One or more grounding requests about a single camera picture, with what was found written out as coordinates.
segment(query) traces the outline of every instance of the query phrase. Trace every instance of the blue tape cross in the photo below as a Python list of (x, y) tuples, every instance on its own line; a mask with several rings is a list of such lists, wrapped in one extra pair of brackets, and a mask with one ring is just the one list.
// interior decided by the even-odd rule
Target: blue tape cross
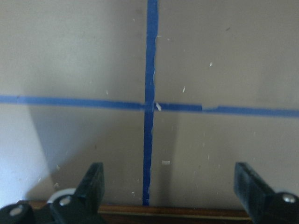
[(154, 125), (155, 103), (155, 53), (158, 34), (158, 4), (157, 0), (148, 0), (147, 32), (146, 32), (146, 62), (145, 62), (145, 106), (144, 141), (143, 141), (143, 189), (142, 204), (150, 204), (150, 167)]

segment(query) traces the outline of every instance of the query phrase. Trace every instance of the silver screw head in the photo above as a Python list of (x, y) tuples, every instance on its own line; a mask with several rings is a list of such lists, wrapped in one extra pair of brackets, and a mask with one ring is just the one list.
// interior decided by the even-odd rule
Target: silver screw head
[(60, 206), (66, 206), (71, 202), (71, 196), (66, 196), (59, 201)]
[(10, 210), (9, 215), (10, 216), (17, 216), (21, 214), (23, 211), (23, 205), (19, 204), (17, 207)]
[(284, 194), (284, 195), (282, 195), (282, 198), (287, 203), (295, 203), (296, 202), (296, 198), (290, 194)]

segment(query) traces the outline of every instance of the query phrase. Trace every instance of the blue line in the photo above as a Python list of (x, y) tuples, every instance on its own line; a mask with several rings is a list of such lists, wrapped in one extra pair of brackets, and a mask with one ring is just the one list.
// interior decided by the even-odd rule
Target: blue line
[(28, 96), (1, 96), (2, 104), (21, 105), (55, 105), (76, 107), (101, 107), (111, 109), (145, 110), (145, 105), (134, 102), (108, 101), (96, 99), (75, 98), (51, 98), (51, 97), (28, 97)]
[(202, 105), (168, 104), (168, 103), (159, 103), (159, 105), (161, 106), (162, 111), (299, 118), (299, 110), (292, 110), (292, 109), (270, 109), (270, 108), (254, 108), (254, 107), (222, 106), (222, 105), (215, 108), (204, 108)]
[(155, 100), (155, 53), (156, 37), (158, 33), (158, 3), (148, 0), (147, 32), (146, 32), (146, 62), (145, 62), (145, 106), (144, 139), (143, 139), (143, 189), (142, 204), (150, 204), (150, 168), (154, 125)]

